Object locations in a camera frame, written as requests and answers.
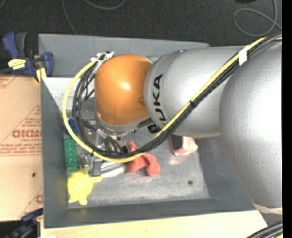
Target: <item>black floor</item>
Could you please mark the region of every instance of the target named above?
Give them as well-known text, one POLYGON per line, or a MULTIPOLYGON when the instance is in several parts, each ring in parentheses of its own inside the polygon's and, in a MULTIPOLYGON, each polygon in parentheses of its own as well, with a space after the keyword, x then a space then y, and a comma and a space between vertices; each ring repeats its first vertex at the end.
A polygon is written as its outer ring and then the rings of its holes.
MULTIPOLYGON (((123 0, 87 0, 104 7, 117 7, 123 0)), ((124 0, 119 8, 99 9, 83 0, 6 0, 0 9, 0 34, 27 32, 26 49, 38 50, 38 33, 137 37, 206 42, 211 46, 246 45, 263 34, 275 35, 277 26, 254 12, 265 14, 281 25, 282 0, 124 0), (73 27, 70 26, 63 10, 73 27)), ((0 69, 6 68, 8 53, 0 43, 0 69)), ((0 237, 19 223, 0 223, 0 237)))

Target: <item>cardboard sheet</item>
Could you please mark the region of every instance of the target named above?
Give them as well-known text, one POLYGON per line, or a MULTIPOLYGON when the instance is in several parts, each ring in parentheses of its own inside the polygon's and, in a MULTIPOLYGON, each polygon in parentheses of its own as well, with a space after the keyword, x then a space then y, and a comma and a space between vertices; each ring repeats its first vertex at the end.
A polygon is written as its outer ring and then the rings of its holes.
POLYGON ((0 76, 0 221, 43 206, 40 84, 0 76))

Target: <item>cable tie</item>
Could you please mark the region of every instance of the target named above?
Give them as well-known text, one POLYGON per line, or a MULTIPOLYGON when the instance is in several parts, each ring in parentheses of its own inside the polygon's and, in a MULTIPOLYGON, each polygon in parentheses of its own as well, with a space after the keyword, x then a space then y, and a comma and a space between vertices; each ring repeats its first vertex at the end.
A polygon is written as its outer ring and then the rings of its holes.
POLYGON ((247 45, 245 48, 243 48, 241 51, 238 52, 239 66, 241 66, 243 63, 247 61, 248 47, 249 45, 247 45))

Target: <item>yellow toy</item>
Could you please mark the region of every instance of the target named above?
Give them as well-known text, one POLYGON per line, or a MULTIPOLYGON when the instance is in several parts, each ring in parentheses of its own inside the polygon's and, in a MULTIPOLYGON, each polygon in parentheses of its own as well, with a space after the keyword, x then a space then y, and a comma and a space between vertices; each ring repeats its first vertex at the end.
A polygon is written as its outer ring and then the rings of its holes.
POLYGON ((87 196, 92 192, 94 183, 101 180, 101 176, 90 177, 85 170, 73 172, 67 179, 69 203, 79 201, 81 205, 87 205, 87 196))

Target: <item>clamp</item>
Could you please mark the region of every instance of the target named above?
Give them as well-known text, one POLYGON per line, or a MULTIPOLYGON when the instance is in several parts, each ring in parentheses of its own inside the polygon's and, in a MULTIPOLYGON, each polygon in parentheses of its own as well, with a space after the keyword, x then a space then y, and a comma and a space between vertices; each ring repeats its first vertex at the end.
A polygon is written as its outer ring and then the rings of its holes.
POLYGON ((4 48, 10 53, 12 60, 8 63, 11 74, 27 74, 35 77, 40 81, 41 77, 51 76, 53 71, 53 54, 44 52, 37 59, 26 56, 25 38, 27 33, 15 33, 14 31, 7 33, 2 38, 4 48), (36 62, 44 62, 44 67, 36 68, 33 64, 36 62))

